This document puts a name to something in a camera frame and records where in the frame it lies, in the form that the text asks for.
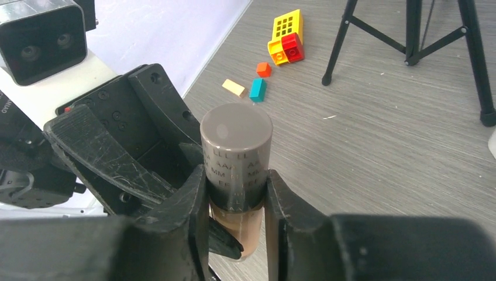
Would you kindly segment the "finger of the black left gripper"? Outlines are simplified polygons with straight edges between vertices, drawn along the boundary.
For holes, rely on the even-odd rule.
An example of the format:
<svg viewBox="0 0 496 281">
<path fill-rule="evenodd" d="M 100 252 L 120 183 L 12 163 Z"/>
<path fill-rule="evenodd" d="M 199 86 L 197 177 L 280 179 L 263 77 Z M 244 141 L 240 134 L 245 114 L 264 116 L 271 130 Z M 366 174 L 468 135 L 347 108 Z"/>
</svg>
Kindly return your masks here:
<svg viewBox="0 0 496 281">
<path fill-rule="evenodd" d="M 239 260 L 244 247 L 219 222 L 209 217 L 209 251 L 220 256 Z"/>
</svg>

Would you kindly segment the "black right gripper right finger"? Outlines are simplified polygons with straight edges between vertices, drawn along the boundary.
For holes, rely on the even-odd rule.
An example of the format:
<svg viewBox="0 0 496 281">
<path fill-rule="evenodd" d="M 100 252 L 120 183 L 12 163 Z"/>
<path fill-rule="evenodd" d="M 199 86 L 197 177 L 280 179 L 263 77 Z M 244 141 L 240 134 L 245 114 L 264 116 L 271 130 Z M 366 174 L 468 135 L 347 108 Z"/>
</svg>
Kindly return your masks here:
<svg viewBox="0 0 496 281">
<path fill-rule="evenodd" d="M 494 280 L 495 242 L 462 218 L 325 215 L 271 170 L 270 280 Z"/>
</svg>

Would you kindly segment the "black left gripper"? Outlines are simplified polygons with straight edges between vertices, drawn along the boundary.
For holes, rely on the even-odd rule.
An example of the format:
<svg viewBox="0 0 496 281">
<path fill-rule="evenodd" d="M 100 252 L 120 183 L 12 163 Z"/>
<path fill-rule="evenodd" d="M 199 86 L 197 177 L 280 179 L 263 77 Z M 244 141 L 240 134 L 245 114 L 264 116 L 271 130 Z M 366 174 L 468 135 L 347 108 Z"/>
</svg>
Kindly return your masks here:
<svg viewBox="0 0 496 281">
<path fill-rule="evenodd" d="M 111 215 L 146 215 L 203 166 L 199 122 L 159 64 L 66 103 L 43 131 Z"/>
</svg>

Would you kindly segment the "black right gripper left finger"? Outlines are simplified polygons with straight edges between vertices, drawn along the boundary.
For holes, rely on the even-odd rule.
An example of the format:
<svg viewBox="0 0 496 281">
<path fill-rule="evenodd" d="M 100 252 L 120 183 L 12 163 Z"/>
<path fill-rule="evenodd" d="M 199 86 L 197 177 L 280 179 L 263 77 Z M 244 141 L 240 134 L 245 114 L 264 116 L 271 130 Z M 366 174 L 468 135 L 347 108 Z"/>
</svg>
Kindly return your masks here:
<svg viewBox="0 0 496 281">
<path fill-rule="evenodd" d="M 199 165 L 175 194 L 138 220 L 3 220 L 1 279 L 207 280 L 208 223 Z"/>
</svg>

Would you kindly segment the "tan foundation bottle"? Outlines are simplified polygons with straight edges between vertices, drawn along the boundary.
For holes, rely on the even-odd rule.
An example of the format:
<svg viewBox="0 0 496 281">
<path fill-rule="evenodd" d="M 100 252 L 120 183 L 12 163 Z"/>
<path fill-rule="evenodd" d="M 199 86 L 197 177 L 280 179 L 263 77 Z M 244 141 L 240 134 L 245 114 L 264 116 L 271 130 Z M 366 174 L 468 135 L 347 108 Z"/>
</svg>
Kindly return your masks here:
<svg viewBox="0 0 496 281">
<path fill-rule="evenodd" d="M 272 120 L 254 105 L 224 104 L 205 114 L 200 133 L 212 216 L 240 242 L 243 261 L 259 245 Z"/>
</svg>

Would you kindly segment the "white drawer organizer box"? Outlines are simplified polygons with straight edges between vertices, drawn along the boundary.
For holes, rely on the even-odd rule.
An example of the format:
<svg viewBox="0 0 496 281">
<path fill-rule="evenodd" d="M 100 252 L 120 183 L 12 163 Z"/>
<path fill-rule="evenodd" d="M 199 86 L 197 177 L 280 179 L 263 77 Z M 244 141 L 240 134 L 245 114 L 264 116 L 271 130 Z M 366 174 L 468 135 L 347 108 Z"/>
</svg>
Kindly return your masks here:
<svg viewBox="0 0 496 281">
<path fill-rule="evenodd" d="M 496 129 L 492 132 L 489 140 L 488 140 L 488 149 L 496 159 Z"/>
</svg>

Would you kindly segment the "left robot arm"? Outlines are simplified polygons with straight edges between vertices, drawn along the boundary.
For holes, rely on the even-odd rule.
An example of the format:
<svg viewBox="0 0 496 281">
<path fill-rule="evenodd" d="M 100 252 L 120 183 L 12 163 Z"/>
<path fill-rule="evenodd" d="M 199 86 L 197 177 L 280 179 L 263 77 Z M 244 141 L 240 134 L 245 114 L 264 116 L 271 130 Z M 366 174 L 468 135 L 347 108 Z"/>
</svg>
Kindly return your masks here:
<svg viewBox="0 0 496 281">
<path fill-rule="evenodd" d="M 29 86 L 1 73 L 1 168 L 78 176 L 104 210 L 153 224 L 203 162 L 199 122 L 159 64 L 78 66 Z"/>
</svg>

